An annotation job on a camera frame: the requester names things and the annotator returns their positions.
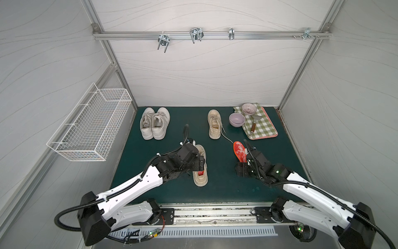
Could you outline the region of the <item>beige sneaker with red insole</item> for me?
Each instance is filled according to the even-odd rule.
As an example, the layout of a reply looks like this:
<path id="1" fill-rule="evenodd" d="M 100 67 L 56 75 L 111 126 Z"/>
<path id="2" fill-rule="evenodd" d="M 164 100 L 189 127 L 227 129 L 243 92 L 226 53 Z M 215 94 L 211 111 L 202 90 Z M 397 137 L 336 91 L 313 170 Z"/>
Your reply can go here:
<path id="1" fill-rule="evenodd" d="M 209 137 L 213 140 L 218 140 L 224 137 L 227 141 L 233 144 L 233 141 L 227 137 L 227 133 L 224 129 L 220 113 L 213 109 L 210 110 L 207 115 L 207 121 L 209 124 Z"/>

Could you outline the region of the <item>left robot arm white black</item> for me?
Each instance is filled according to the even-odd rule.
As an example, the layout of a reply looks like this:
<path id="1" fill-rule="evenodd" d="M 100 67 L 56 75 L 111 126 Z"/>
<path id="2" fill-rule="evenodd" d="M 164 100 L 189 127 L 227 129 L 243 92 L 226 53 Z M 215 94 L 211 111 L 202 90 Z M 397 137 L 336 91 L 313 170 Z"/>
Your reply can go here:
<path id="1" fill-rule="evenodd" d="M 147 163 L 141 174 L 125 183 L 95 195 L 88 192 L 81 198 L 77 218 L 86 246 L 103 240 L 109 233 L 131 223 L 155 222 L 160 208 L 150 199 L 140 203 L 134 211 L 122 209 L 142 194 L 179 178 L 187 172 L 205 169 L 205 156 L 198 146 L 187 143 L 176 151 L 157 155 Z"/>

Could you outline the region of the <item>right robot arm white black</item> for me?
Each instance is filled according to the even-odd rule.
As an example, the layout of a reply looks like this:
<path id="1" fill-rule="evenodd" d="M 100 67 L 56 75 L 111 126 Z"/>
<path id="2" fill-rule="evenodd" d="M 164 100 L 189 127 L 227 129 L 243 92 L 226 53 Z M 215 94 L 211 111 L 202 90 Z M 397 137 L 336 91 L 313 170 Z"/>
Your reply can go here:
<path id="1" fill-rule="evenodd" d="M 238 158 L 235 167 L 240 177 L 254 177 L 269 187 L 281 187 L 309 203 L 307 207 L 293 200 L 278 197 L 260 212 L 263 219 L 275 223 L 294 222 L 291 233 L 302 242 L 310 242 L 317 231 L 335 238 L 345 249 L 370 249 L 376 228 L 372 210 L 360 202 L 341 200 L 301 177 L 282 164 L 272 164 L 254 147 L 235 142 L 233 150 Z"/>

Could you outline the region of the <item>green white checkered cloth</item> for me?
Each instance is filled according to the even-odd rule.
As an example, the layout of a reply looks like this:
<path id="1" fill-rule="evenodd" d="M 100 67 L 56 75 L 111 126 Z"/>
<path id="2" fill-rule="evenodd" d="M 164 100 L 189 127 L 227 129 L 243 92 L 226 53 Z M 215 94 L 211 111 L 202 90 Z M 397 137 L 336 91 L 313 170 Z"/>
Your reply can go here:
<path id="1" fill-rule="evenodd" d="M 259 103 L 245 103 L 234 107 L 235 113 L 245 117 L 242 128 L 250 140 L 275 138 L 278 132 L 267 112 Z"/>

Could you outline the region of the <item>lilac ceramic bowl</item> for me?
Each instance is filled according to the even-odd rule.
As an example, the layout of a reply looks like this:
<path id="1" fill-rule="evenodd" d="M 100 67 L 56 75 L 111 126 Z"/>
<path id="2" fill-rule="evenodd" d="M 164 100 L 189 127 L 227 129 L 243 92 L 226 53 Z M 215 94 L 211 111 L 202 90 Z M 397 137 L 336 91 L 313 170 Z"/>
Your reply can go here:
<path id="1" fill-rule="evenodd" d="M 245 116 L 240 113 L 232 113 L 229 116 L 230 125 L 236 128 L 242 127 L 245 121 L 246 121 Z"/>

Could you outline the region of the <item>striped small ceramic bowl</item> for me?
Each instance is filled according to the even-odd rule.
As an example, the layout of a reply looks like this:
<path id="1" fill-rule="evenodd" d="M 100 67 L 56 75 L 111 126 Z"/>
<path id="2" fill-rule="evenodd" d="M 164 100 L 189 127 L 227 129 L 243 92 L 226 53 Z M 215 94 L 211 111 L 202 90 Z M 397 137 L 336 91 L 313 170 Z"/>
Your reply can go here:
<path id="1" fill-rule="evenodd" d="M 251 103 L 245 103 L 241 106 L 242 112 L 245 115 L 251 116 L 257 112 L 257 107 Z"/>

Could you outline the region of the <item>white vent grille strip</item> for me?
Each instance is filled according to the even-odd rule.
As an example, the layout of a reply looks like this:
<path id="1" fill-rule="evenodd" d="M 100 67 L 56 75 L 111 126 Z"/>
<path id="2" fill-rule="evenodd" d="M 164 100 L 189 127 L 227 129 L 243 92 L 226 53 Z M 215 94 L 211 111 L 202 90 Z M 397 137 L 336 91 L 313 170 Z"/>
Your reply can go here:
<path id="1" fill-rule="evenodd" d="M 154 232 L 154 227 L 124 228 L 110 233 L 110 236 L 124 239 L 142 238 Z M 159 238 L 248 238 L 277 236 L 274 226 L 229 226 L 229 227 L 165 227 Z"/>

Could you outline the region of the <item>metal hook clamp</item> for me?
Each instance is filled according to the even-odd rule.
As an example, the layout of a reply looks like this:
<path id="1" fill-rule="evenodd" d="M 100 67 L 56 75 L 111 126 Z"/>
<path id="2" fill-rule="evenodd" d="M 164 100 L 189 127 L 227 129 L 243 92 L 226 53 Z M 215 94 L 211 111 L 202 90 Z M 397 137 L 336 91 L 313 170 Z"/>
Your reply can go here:
<path id="1" fill-rule="evenodd" d="M 303 34 L 299 35 L 299 36 L 292 36 L 294 39 L 301 39 L 301 40 L 306 40 L 306 39 L 311 39 L 311 40 L 315 40 L 315 39 L 319 39 L 320 36 L 317 34 L 313 34 L 311 33 L 311 29 L 307 28 L 304 30 Z"/>
<path id="2" fill-rule="evenodd" d="M 235 30 L 234 28 L 229 28 L 229 40 L 234 40 Z"/>
<path id="3" fill-rule="evenodd" d="M 157 47 L 157 50 L 159 50 L 160 47 L 164 47 L 164 53 L 166 53 L 169 44 L 170 44 L 170 38 L 169 38 L 167 35 L 165 35 L 165 34 L 161 34 L 161 35 L 158 37 L 158 47 Z"/>
<path id="4" fill-rule="evenodd" d="M 194 44 L 197 40 L 201 42 L 202 38 L 204 37 L 202 28 L 193 28 L 190 30 L 189 34 L 190 34 L 191 40 Z"/>

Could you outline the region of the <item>wooden handled metal spatula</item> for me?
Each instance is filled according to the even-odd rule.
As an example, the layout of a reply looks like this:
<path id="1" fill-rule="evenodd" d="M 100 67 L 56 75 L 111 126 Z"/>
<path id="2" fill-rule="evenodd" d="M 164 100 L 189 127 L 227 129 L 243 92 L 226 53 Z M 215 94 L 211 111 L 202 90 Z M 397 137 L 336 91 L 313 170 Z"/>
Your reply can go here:
<path id="1" fill-rule="evenodd" d="M 260 121 L 262 119 L 261 115 L 252 115 L 252 118 L 254 119 L 252 127 L 251 127 L 251 131 L 250 131 L 250 136 L 253 136 L 255 130 L 256 130 L 256 122 Z"/>

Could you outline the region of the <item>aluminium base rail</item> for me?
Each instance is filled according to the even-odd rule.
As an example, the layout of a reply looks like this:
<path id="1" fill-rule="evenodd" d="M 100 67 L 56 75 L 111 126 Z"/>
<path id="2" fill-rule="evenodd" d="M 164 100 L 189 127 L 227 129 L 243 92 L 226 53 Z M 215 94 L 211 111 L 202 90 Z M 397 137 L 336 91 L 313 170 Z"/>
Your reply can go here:
<path id="1" fill-rule="evenodd" d="M 284 219 L 277 223 L 267 217 L 271 202 L 224 202 L 224 203 L 169 203 L 160 204 L 160 214 L 150 213 L 150 205 L 127 205 L 112 215 L 116 223 L 111 231 L 128 226 L 159 227 L 210 227 L 210 226 L 260 226 L 294 225 Z"/>

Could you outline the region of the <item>aluminium top rail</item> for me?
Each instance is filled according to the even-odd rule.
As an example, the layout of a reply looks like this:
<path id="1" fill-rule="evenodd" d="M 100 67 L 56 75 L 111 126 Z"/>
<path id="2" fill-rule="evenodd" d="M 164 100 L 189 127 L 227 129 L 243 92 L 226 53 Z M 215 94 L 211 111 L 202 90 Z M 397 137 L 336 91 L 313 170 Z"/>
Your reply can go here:
<path id="1" fill-rule="evenodd" d="M 236 31 L 234 40 L 282 40 L 294 39 L 292 36 L 299 36 L 304 31 Z M 202 40 L 229 40 L 229 31 L 204 31 Z M 311 31 L 319 39 L 329 39 L 331 32 Z M 161 34 L 167 35 L 170 40 L 190 40 L 188 31 L 172 32 L 100 32 L 94 34 L 96 40 L 158 40 Z"/>

